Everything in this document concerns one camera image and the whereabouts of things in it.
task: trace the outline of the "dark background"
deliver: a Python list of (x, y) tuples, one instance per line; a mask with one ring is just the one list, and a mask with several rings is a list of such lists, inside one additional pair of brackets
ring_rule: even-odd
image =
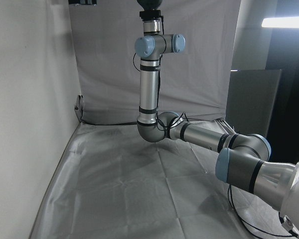
[[(276, 17), (299, 16), (299, 0), (278, 0)], [(273, 29), (266, 69), (282, 69), (268, 141), (270, 161), (299, 161), (299, 29)]]

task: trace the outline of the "white wall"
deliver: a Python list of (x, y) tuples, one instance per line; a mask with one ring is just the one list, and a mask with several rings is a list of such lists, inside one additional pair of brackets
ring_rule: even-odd
[(232, 69), (265, 69), (272, 30), (261, 23), (275, 16), (276, 7), (277, 0), (241, 0)]
[(66, 0), (0, 1), (0, 239), (26, 239), (78, 121)]

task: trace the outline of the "gray fabric backdrop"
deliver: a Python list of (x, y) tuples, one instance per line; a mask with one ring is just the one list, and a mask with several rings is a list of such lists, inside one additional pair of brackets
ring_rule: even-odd
[[(163, 1), (165, 33), (183, 34), (186, 49), (162, 59), (161, 112), (225, 117), (239, 5), (240, 0)], [(70, 7), (85, 122), (136, 121), (140, 76), (132, 57), (143, 33), (140, 10), (136, 0)]]

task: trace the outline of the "cable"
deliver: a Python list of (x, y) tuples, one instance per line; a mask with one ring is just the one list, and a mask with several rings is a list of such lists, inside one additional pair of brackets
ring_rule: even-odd
[(247, 227), (244, 223), (248, 224), (249, 226), (253, 227), (254, 229), (260, 231), (260, 232), (263, 232), (263, 233), (266, 233), (266, 234), (269, 234), (271, 236), (275, 236), (275, 237), (280, 237), (280, 238), (292, 238), (293, 236), (292, 235), (288, 235), (288, 236), (284, 236), (284, 235), (276, 235), (276, 234), (272, 234), (272, 233), (269, 233), (269, 232), (266, 232), (264, 230), (261, 230), (257, 227), (255, 227), (254, 225), (251, 225), (250, 223), (246, 222), (244, 219), (241, 218), (241, 216), (239, 216), (237, 210), (236, 210), (236, 207), (235, 207), (235, 204), (234, 204), (234, 200), (233, 200), (233, 192), (232, 192), (232, 188), (231, 188), (231, 185), (229, 185), (228, 187), (228, 191), (227, 191), (227, 198), (228, 198), (228, 202), (230, 204), (230, 206), (232, 207), (232, 209), (234, 210), (234, 212), (236, 213), (240, 223), (242, 224), (242, 226), (246, 229), (247, 232), (249, 232), (252, 236), (256, 237), (256, 238), (259, 238), (259, 239), (264, 239), (262, 237), (259, 237), (255, 234), (253, 234)]
[(134, 54), (134, 56), (133, 56), (133, 65), (134, 65), (135, 69), (137, 69), (138, 71), (140, 71), (140, 70), (136, 67), (136, 65), (135, 65), (135, 62), (134, 62), (135, 56), (136, 56), (136, 52), (135, 52), (135, 54)]
[(161, 19), (161, 27), (162, 27), (163, 35), (164, 35), (165, 34), (165, 31), (164, 31), (164, 16), (160, 16), (160, 19)]

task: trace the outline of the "white backdrop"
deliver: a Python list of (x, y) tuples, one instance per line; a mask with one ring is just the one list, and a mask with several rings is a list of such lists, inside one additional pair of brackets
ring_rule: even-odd
[(0, 239), (29, 237), (79, 91), (67, 1), (0, 1)]
[[(163, 1), (165, 33), (183, 34), (186, 49), (162, 59), (161, 112), (186, 111), (203, 120), (225, 117), (239, 5), (240, 0)], [(132, 57), (143, 34), (140, 10), (136, 0), (70, 7), (85, 122), (136, 121), (140, 76)]]

